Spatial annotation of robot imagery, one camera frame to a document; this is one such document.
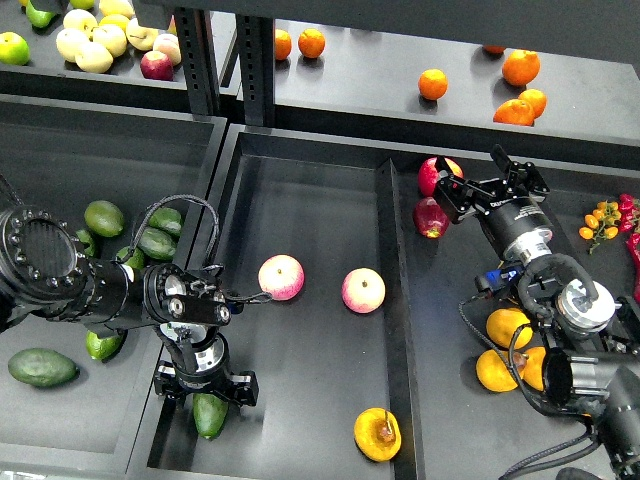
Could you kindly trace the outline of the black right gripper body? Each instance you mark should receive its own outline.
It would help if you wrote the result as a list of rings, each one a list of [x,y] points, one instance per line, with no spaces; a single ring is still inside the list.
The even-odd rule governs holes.
[[[474,181],[441,172],[434,198],[453,224],[475,217],[495,250],[545,250],[552,224],[540,203],[548,193],[537,173]]]

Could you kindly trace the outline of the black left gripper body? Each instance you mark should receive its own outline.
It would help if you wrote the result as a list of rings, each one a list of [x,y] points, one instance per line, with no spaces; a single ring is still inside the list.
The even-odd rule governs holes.
[[[178,400],[188,394],[212,394],[238,406],[255,406],[259,395],[257,377],[253,371],[234,374],[229,367],[229,352],[225,344],[212,344],[194,351],[196,370],[189,373],[176,360],[160,359],[153,376],[157,395]]]

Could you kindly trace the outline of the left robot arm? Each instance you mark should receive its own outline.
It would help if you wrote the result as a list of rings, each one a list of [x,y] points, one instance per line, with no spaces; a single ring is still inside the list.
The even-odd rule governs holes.
[[[254,406],[259,387],[252,371],[233,373],[220,328],[247,304],[266,303],[266,292],[226,291],[224,267],[205,261],[198,270],[173,263],[133,269],[123,260],[86,256],[65,222],[25,204],[7,180],[1,193],[1,328],[29,315],[81,323],[100,338],[150,327],[170,358],[159,364],[154,385],[173,399],[214,394],[238,406]]]

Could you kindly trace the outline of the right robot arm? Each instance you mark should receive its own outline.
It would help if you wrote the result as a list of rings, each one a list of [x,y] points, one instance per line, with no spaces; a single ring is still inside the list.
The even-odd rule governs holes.
[[[540,203],[549,189],[530,162],[511,160],[501,146],[491,158],[502,175],[474,181],[456,175],[437,157],[435,200],[448,219],[473,216],[502,267],[475,279],[476,299],[515,302],[539,334],[545,357],[543,389],[525,385],[515,360],[517,337],[498,356],[527,402],[549,417],[573,418],[585,426],[577,442],[587,447],[561,456],[567,441],[510,467],[515,479],[565,465],[603,447],[618,479],[639,476],[639,307],[615,299],[571,256],[549,248],[552,223]]]

